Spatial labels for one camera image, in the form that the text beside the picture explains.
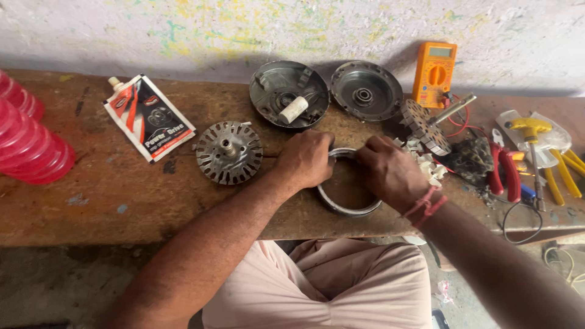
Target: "red-handled pliers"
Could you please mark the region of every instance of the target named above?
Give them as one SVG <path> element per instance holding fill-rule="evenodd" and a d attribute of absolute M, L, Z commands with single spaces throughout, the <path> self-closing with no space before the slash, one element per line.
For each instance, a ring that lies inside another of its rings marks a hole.
<path fill-rule="evenodd" d="M 494 171 L 487 173 L 487 184 L 490 186 L 490 191 L 499 196 L 504 192 L 504 187 L 500 181 L 500 174 L 498 172 L 498 162 L 502 163 L 504 171 L 506 172 L 506 183 L 508 185 L 508 201 L 517 203 L 520 201 L 520 175 L 516 170 L 516 165 L 512 156 L 516 151 L 510 151 L 504 147 L 504 140 L 502 134 L 498 129 L 491 131 L 493 141 L 490 142 L 491 156 L 494 158 Z"/>

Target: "red thread bracelet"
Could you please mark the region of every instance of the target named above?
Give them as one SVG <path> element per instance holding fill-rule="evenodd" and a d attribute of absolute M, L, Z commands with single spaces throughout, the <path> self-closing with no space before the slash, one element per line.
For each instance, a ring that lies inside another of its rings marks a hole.
<path fill-rule="evenodd" d="M 423 196 L 422 198 L 418 199 L 417 202 L 415 202 L 414 207 L 412 209 L 410 209 L 409 211 L 407 211 L 403 217 L 407 217 L 409 215 L 412 215 L 416 210 L 418 210 L 420 207 L 422 207 L 423 205 L 425 206 L 425 212 L 424 212 L 424 216 L 422 216 L 422 218 L 414 223 L 412 223 L 412 227 L 414 228 L 420 228 L 422 226 L 422 224 L 430 217 L 432 216 L 435 211 L 437 211 L 445 202 L 448 201 L 446 196 L 442 196 L 439 201 L 437 201 L 434 205 L 431 205 L 431 196 L 433 195 L 433 193 L 435 191 L 440 191 L 441 188 L 440 187 L 436 187 L 436 186 L 431 186 L 431 188 L 429 188 L 428 192 L 426 192 L 425 196 Z"/>

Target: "pink trousers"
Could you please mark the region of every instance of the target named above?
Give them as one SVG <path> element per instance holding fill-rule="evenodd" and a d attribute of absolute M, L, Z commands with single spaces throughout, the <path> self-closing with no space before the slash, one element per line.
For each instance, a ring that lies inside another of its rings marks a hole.
<path fill-rule="evenodd" d="M 203 308 L 205 328 L 431 326 L 425 258 L 410 244 L 311 240 L 290 256 L 256 241 Z"/>

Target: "white wall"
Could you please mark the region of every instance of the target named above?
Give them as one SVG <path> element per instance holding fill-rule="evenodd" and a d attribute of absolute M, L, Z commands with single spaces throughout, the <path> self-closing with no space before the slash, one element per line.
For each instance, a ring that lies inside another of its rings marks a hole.
<path fill-rule="evenodd" d="M 421 40 L 459 45 L 453 85 L 585 94 L 584 0 L 0 0 L 0 67 L 248 83 L 262 64 L 382 64 L 412 88 Z"/>

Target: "person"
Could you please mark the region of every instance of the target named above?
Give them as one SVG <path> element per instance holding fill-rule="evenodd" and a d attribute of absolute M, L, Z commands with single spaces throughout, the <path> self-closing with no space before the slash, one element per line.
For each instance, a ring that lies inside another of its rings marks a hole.
<path fill-rule="evenodd" d="M 431 328 L 421 251 L 351 239 L 307 241 L 287 256 L 256 241 L 301 189 L 332 175 L 334 135 L 292 137 L 276 164 L 239 193 L 192 220 L 142 269 L 103 328 L 187 328 L 203 308 L 206 328 Z M 430 186 L 388 137 L 356 153 L 367 186 L 419 224 L 504 328 L 585 328 L 585 301 L 560 276 L 497 237 Z M 416 202 L 431 191 L 426 221 Z"/>

